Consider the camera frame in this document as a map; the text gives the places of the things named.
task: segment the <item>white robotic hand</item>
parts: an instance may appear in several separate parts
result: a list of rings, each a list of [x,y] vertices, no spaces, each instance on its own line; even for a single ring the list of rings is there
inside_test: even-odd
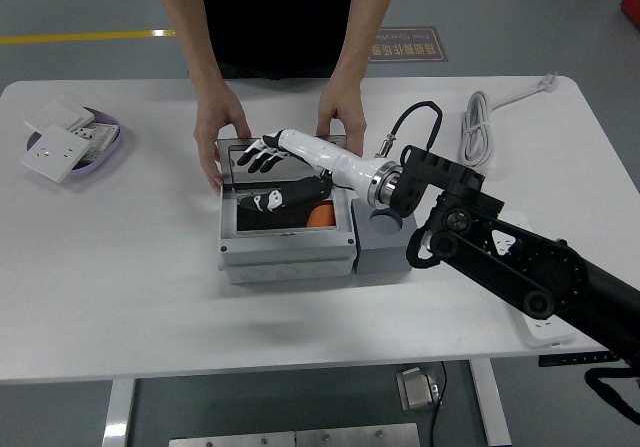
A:
[[[277,162],[291,155],[278,145],[278,139],[282,132],[281,130],[275,134],[264,135],[256,140],[238,159],[238,165],[246,165],[251,159],[254,159],[248,169],[250,174],[258,170],[263,173],[269,172]]]
[[[250,173],[268,172],[290,155],[329,175],[334,185],[354,190],[375,208],[388,205],[395,179],[401,172],[398,164],[384,157],[362,159],[331,142],[290,129],[254,142],[238,159],[238,165],[254,159]]]

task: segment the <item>red object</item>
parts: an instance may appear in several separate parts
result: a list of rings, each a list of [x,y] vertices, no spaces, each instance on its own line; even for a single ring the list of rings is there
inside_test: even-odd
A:
[[[620,6],[633,23],[640,27],[640,0],[622,0]]]

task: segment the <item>metal bracket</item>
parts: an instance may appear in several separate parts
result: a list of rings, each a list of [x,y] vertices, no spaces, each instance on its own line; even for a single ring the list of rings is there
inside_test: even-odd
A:
[[[396,380],[405,413],[433,408],[440,398],[433,369],[414,367],[396,374]]]

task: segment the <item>white cable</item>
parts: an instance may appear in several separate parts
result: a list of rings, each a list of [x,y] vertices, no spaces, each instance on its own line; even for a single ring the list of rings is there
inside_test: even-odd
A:
[[[547,74],[530,92],[503,99],[491,105],[483,91],[474,93],[467,104],[467,113],[462,120],[462,137],[458,162],[471,168],[482,167],[493,156],[493,134],[491,133],[491,113],[500,107],[512,104],[539,92],[553,92],[558,88],[556,74]]]

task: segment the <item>person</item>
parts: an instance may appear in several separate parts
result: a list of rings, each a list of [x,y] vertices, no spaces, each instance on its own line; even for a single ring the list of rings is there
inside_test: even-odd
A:
[[[225,77],[313,77],[328,69],[316,135],[329,135],[331,120],[338,119],[346,148],[362,155],[366,120],[360,84],[390,1],[161,0],[196,89],[194,137],[202,169],[218,195],[220,129],[232,124],[239,138],[252,136]]]

